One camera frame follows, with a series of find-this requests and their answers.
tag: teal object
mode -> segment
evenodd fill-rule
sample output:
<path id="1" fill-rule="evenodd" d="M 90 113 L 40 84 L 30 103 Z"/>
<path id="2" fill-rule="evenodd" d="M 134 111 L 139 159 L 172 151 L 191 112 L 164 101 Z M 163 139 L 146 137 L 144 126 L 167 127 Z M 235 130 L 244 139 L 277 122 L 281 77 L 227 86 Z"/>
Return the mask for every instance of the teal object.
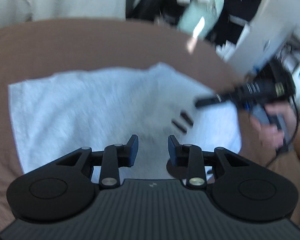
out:
<path id="1" fill-rule="evenodd" d="M 196 0 L 192 0 L 181 17 L 177 28 L 192 36 L 194 28 L 203 17 L 205 24 L 198 35 L 198 39 L 203 40 L 218 21 L 224 2 L 225 0 L 210 0 L 209 3 L 198 3 Z"/>

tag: brown circular object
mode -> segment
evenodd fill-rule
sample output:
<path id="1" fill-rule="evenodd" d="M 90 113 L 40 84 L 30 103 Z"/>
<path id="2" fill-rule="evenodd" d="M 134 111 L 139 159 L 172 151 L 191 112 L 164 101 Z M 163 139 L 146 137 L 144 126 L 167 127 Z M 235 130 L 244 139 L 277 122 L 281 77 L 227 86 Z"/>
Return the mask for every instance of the brown circular object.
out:
<path id="1" fill-rule="evenodd" d="M 214 48 L 174 29 L 141 22 L 49 20 L 0 29 L 0 230 L 13 221 L 3 188 L 22 174 L 8 109 L 8 85 L 68 70 L 109 66 L 148 68 L 165 62 L 208 87 L 222 91 L 241 81 Z M 247 114 L 239 116 L 242 147 L 258 151 Z"/>

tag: brown table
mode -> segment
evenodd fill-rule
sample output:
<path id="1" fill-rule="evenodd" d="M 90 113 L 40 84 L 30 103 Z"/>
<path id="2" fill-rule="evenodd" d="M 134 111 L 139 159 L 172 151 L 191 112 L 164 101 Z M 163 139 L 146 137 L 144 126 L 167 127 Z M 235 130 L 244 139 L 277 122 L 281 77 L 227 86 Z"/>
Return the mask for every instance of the brown table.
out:
<path id="1" fill-rule="evenodd" d="M 148 68 L 159 61 L 216 91 L 241 81 L 208 43 L 199 41 L 190 54 L 188 40 L 165 27 L 108 20 L 53 20 L 0 30 L 0 231 L 13 221 L 6 189 L 22 174 L 10 126 L 8 84 L 74 69 Z M 239 121 L 241 154 L 266 163 L 247 113 L 241 112 Z"/>

